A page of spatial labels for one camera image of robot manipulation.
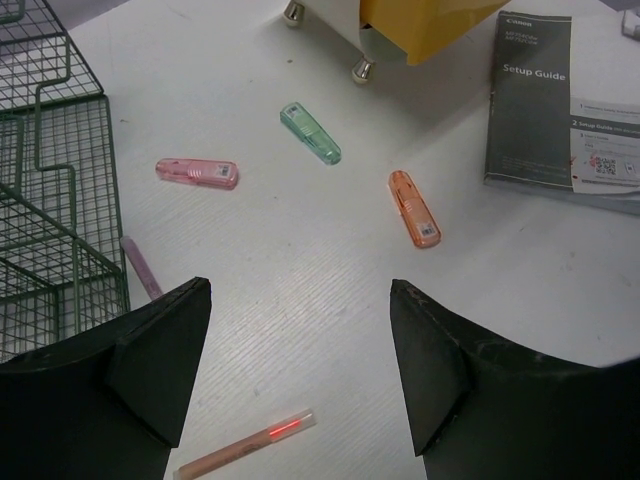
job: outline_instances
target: white tabletop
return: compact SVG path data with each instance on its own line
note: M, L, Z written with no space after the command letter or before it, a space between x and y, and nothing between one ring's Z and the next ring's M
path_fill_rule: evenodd
M604 365L640 351L640 223L482 185L494 21L417 68L380 65L286 0L132 0L73 30L111 99L125 232L165 290L213 311L169 472L311 407L318 425L216 479L424 479L389 322L393 278L528 347ZM596 0L512 10L612 12ZM280 124L299 101L342 147L326 167ZM226 159L231 191L161 182L162 157ZM444 232L413 247L386 188L410 172ZM130 269L134 307L148 301Z

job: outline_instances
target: canon logo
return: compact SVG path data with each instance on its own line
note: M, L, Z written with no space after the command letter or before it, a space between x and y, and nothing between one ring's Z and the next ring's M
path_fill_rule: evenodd
M508 18L507 23L513 23L514 25L522 25L523 27L533 27L533 24L531 22L525 22L523 20L512 20Z

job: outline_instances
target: yellow object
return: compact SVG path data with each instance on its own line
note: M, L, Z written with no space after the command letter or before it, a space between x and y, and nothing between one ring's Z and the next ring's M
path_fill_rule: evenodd
M464 35L508 0L360 0L369 24L418 65Z

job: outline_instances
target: wire rack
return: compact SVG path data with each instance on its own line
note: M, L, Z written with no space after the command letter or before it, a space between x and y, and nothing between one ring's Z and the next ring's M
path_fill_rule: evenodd
M44 0L0 3L0 362L129 309L109 102Z

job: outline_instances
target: metal caster wheel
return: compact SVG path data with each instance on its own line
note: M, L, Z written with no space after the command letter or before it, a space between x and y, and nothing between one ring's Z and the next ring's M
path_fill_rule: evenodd
M287 5L287 8L285 8L282 16L284 17L284 21L288 27L298 28L304 17L304 5L300 5L295 2L295 0L291 0L289 5Z
M351 70L351 78L358 85L366 85L371 80L371 75L373 74L373 67L375 67L376 63L369 60L364 55L360 59L358 63Z

